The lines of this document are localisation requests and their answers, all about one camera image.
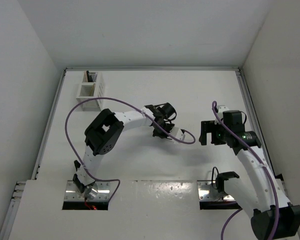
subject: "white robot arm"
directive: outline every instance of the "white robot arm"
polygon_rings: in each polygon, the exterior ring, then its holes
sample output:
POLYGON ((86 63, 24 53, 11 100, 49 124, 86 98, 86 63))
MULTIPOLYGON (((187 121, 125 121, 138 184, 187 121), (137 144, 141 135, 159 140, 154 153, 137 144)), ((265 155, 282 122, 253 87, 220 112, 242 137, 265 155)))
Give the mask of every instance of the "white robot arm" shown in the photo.
MULTIPOLYGON (((172 123, 175 117, 170 119, 173 114, 176 115, 176 111, 169 103, 155 106, 147 105, 141 108, 141 112, 143 114, 135 110, 111 112, 109 109, 104 109, 85 130, 86 147, 82 159, 84 165, 75 161, 76 173, 73 176, 73 182, 84 197, 86 197, 87 186, 95 182, 85 169, 88 169, 89 173, 95 176, 104 155, 113 149, 122 132, 139 127, 152 126, 153 122, 146 115, 150 116, 171 136, 180 141, 185 139, 184 131, 175 127, 172 123)), ((153 127, 152 135, 154 137, 168 138, 155 125, 153 127)))
POLYGON ((240 143, 220 123, 219 119, 201 122, 201 145, 207 144, 207 133, 211 133, 211 143, 227 144, 243 164, 252 182, 254 191, 248 189, 234 171, 217 175, 216 189, 224 195, 231 195, 251 219, 252 230, 259 240, 267 240, 275 222, 275 198, 269 177, 276 190, 279 208, 279 221, 273 239, 294 236, 300 226, 300 206, 292 205, 283 189, 276 182, 264 156, 261 142, 253 131, 245 130, 242 112, 229 110, 226 106, 216 106, 215 112, 224 125, 245 142, 261 159, 262 163, 248 148, 240 143))

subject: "white enclosure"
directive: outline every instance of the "white enclosure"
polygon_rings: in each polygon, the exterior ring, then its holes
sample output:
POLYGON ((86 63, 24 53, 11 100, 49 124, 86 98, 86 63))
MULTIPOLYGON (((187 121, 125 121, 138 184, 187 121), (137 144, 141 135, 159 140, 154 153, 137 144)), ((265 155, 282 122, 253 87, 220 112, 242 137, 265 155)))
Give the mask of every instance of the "white enclosure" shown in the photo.
MULTIPOLYGON (((233 212, 198 211, 194 184, 209 178, 215 165, 246 178, 233 153, 226 146, 171 144, 150 137, 150 128, 125 132, 125 141, 102 163, 101 178, 123 180, 109 211, 61 211, 75 159, 63 123, 77 103, 82 72, 67 70, 61 91, 57 87, 65 68, 82 66, 194 67, 107 71, 105 95, 140 107, 171 102, 178 111, 176 123, 197 138, 200 121, 213 119, 212 100, 247 111, 253 115, 248 127, 262 132, 275 173, 283 174, 288 197, 300 204, 300 0, 0 0, 0 229, 16 181, 30 179, 40 162, 36 159, 42 160, 38 179, 26 184, 11 240, 66 239, 62 231, 76 240, 82 233, 92 239, 219 239, 233 212), (242 67, 242 91, 234 69, 192 71, 198 66, 242 67), (250 93, 253 102, 244 104, 250 93), (58 99, 55 112, 51 106, 58 99), (138 148, 132 149, 136 138, 138 148), (164 182, 157 186, 149 180, 164 182), (167 195, 171 181, 177 182, 167 195), (180 198, 178 186, 184 191, 180 198), (162 208, 152 187, 161 191, 162 208), (110 221, 118 211, 121 215, 110 221), (139 229, 127 232, 131 225, 123 215, 139 229), (29 230, 38 228, 37 234, 29 230), (96 236, 91 228, 102 232, 96 236)), ((126 109, 112 102, 105 107, 126 109)), ((70 136, 81 154, 83 132, 94 116, 80 109, 71 117, 70 136)), ((11 229, 13 221, 6 223, 3 230, 11 229)), ((225 239, 255 239, 243 212, 229 224, 225 239)))
MULTIPOLYGON (((76 159, 65 138, 64 124, 77 103, 76 92, 83 74, 66 72, 37 180, 28 181, 25 186, 9 239, 92 239, 96 233, 109 240, 184 240, 186 236, 191 240, 218 239, 225 220, 234 210, 200 210, 196 180, 209 179, 212 167, 217 166, 223 172, 236 171, 251 187, 242 164, 226 145, 175 144, 152 137, 152 127, 122 133, 113 150, 104 156, 97 176, 122 180, 108 211, 62 210, 65 187, 75 173, 76 159)), ((102 74, 106 97, 139 107, 168 101, 177 111, 175 124, 197 138, 200 122, 214 119, 213 100, 246 112, 234 70, 102 74)), ((104 107, 114 112, 130 110, 112 101, 104 101, 104 107)), ((70 117, 69 135, 81 156, 85 151, 84 131, 96 115, 78 108, 70 117)), ((237 216, 225 234, 228 239, 255 239, 244 213, 237 216)))

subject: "purple cable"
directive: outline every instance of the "purple cable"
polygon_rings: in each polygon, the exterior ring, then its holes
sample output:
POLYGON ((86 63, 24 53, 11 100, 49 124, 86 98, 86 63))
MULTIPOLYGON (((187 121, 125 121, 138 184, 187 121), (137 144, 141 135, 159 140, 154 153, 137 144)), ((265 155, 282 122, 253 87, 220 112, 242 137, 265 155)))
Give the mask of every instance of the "purple cable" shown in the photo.
POLYGON ((240 213, 240 211, 242 210, 242 208, 238 209, 237 211, 235 211, 234 213, 232 213, 230 215, 230 217, 225 221, 223 228, 221 230, 221 240, 224 240, 224 234, 225 234, 225 230, 226 230, 226 226, 228 225, 228 223, 230 222, 230 220, 238 213, 240 213))
MULTIPOLYGON (((238 137, 233 131, 231 131, 221 121, 221 119, 219 118, 219 116, 218 116, 218 114, 216 112, 216 108, 217 108, 217 101, 213 101, 212 102, 212 111, 213 111, 214 116, 218 120, 218 122, 225 128, 225 130, 227 130, 232 136, 234 136, 234 138, 237 139, 244 147, 246 147, 247 149, 249 149, 249 151, 258 160, 258 162, 260 164, 264 164, 264 162, 260 159, 260 157, 258 156, 258 154, 248 144, 246 144, 240 137, 238 137)), ((273 224, 272 230, 270 232, 270 235, 268 237, 268 240, 272 240, 273 237, 274 237, 274 235, 275 235, 275 233, 276 233, 276 230, 277 230, 277 227, 278 227, 278 222, 279 222, 279 200, 278 200, 278 195, 277 195, 277 191, 276 191, 276 187, 275 187, 274 181, 272 180, 271 175, 270 175, 268 169, 266 169, 266 168, 263 168, 263 169, 264 169, 265 174, 269 178, 269 182, 271 184, 271 188, 272 188, 273 195, 274 195, 274 202, 275 202, 274 224, 273 224)))
MULTIPOLYGON (((159 124, 157 124, 148 114, 146 114, 145 112, 142 112, 140 109, 138 109, 137 107, 125 102, 125 101, 121 101, 119 99, 115 99, 115 98, 112 98, 112 97, 94 97, 94 98, 89 98, 89 99, 86 99, 82 102, 79 102, 77 105, 75 105, 71 110, 70 112, 68 113, 68 115, 66 116, 66 119, 65 119, 65 124, 64 124, 64 131, 65 131, 65 136, 66 136, 66 139, 68 140, 69 142, 69 145, 70 147, 72 148, 74 154, 76 155, 76 157, 78 158, 79 162, 81 163, 81 165, 85 165, 84 162, 82 161, 81 157, 79 156, 77 150, 75 149, 74 145, 72 144, 71 140, 70 140, 70 137, 69 137, 69 134, 68 134, 68 121, 69 121, 69 117, 70 115, 73 113, 73 111, 79 107, 80 105, 86 103, 86 102, 89 102, 89 101, 94 101, 94 100, 112 100, 112 101, 115 101, 115 102, 118 102, 118 103, 121 103, 121 104, 124 104, 124 105, 127 105, 129 107, 131 107, 132 109, 136 110, 137 112, 141 113, 141 114, 144 114, 147 118, 149 118, 154 125, 156 125, 162 132, 164 132, 166 135, 168 135, 170 138, 174 139, 175 141, 179 142, 179 143, 182 143, 182 144, 194 144, 196 142, 196 138, 195 136, 187 131, 187 130, 184 130, 184 132, 188 133, 191 137, 193 137, 193 141, 191 142, 188 142, 188 141, 182 141, 182 140, 179 140, 177 138, 175 138, 174 136, 170 135, 168 132, 166 132, 159 124)), ((109 202, 110 200, 113 198, 113 196, 115 195, 115 193, 117 192, 119 186, 120 186, 120 180, 119 179, 107 179, 107 180, 103 180, 103 179, 99 179, 99 178, 96 178, 94 177, 89 171, 88 169, 84 168, 86 174, 92 178, 93 180, 95 181, 98 181, 98 182, 118 182, 118 185, 116 186, 113 194, 111 195, 111 197, 109 198, 109 202)))

